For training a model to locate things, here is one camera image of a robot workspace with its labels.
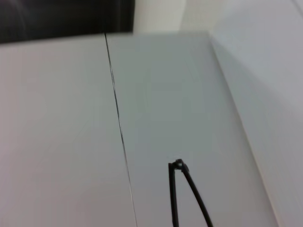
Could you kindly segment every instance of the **white cabinet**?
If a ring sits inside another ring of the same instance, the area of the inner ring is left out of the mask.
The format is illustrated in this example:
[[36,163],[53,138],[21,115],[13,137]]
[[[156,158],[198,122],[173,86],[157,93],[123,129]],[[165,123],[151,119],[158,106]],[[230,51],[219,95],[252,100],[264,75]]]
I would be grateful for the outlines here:
[[[277,227],[208,34],[110,36],[108,44],[138,227],[172,226],[168,162],[177,158],[214,226]],[[180,226],[203,226],[181,173],[176,182]]]
[[0,226],[134,227],[104,36],[0,49]]

